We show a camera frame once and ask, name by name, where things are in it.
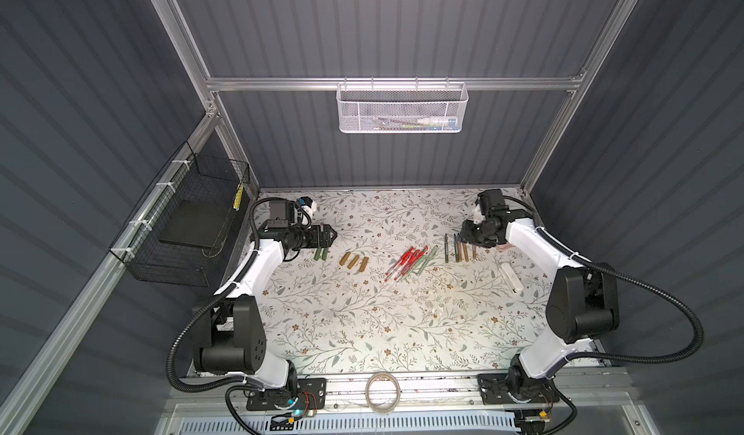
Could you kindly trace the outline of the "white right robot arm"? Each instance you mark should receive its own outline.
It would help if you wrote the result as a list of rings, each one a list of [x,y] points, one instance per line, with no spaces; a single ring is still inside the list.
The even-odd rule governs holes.
[[[620,323],[617,279],[583,264],[584,258],[536,225],[533,212],[510,208],[498,189],[478,194],[474,217],[463,222],[460,238],[493,248],[511,244],[548,277],[548,326],[517,353],[509,370],[515,384],[549,379],[592,339],[616,330]]]

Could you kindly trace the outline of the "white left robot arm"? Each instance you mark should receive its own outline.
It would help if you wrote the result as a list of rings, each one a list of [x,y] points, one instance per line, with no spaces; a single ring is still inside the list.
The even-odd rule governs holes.
[[[309,197],[264,198],[251,205],[247,255],[215,293],[224,299],[191,328],[197,371],[251,380],[267,390],[296,389],[294,363],[269,351],[258,295],[291,253],[333,245],[337,232],[315,224],[316,211]]]

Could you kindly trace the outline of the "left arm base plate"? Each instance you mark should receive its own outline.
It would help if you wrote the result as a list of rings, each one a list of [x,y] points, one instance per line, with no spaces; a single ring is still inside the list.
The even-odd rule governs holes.
[[[296,381],[290,380],[285,388],[272,388],[262,392],[250,390],[245,394],[248,411],[321,410],[325,408],[327,379],[299,378]]]

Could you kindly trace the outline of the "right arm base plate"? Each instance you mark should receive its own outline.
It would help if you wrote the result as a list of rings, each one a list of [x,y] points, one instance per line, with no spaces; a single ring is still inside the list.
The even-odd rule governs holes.
[[[477,376],[482,403],[486,405],[548,403],[559,396],[548,379],[532,379],[517,373],[486,373]]]

